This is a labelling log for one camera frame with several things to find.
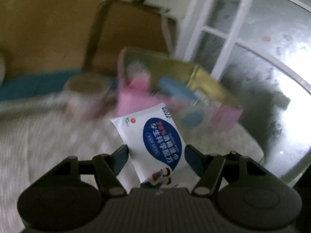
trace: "white window frame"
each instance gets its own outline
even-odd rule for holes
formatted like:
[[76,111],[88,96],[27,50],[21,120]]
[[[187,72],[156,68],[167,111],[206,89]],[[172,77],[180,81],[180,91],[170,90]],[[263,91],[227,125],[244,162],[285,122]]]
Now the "white window frame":
[[[311,12],[311,7],[303,2],[300,2],[299,0],[288,1],[291,1]],[[273,66],[284,72],[287,76],[301,85],[309,94],[311,94],[311,85],[292,69],[261,48],[238,37],[253,0],[240,1],[240,5],[228,34],[206,25],[206,21],[211,13],[214,2],[215,0],[191,0],[187,15],[181,26],[181,33],[176,47],[175,58],[190,61],[197,51],[202,33],[211,33],[225,40],[217,62],[211,72],[211,76],[215,80],[219,81],[221,79],[222,74],[228,65],[230,54],[234,46],[237,44],[269,61]]]

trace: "alcohol wipes packet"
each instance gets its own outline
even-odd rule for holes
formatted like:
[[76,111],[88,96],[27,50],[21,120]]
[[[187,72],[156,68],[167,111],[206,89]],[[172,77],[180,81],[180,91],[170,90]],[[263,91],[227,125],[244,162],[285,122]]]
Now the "alcohol wipes packet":
[[185,142],[164,103],[111,121],[129,147],[141,183],[175,187],[195,176],[185,160]]

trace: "white packet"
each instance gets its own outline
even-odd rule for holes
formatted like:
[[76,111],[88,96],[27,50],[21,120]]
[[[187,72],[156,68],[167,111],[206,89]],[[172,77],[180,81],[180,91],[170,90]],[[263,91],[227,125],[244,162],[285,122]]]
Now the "white packet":
[[174,187],[195,176],[185,160],[185,142],[164,103],[111,121],[129,147],[141,183],[165,168],[170,174],[162,177],[170,178],[170,181],[162,182],[162,187]]

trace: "screw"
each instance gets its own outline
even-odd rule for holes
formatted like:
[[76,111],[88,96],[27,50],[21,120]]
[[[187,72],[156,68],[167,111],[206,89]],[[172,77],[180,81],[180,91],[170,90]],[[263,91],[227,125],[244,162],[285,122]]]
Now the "screw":
[[112,196],[120,196],[120,195],[123,195],[125,193],[124,189],[121,187],[112,187],[109,189],[108,192]]
[[197,195],[204,196],[208,195],[210,193],[210,190],[207,187],[197,187],[194,192]]

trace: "teal fabric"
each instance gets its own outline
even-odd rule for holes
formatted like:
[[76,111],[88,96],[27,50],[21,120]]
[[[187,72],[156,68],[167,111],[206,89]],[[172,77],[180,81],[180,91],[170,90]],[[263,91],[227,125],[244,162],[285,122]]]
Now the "teal fabric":
[[79,73],[81,70],[64,70],[47,74],[31,74],[4,82],[0,87],[0,101],[61,92],[69,78]]

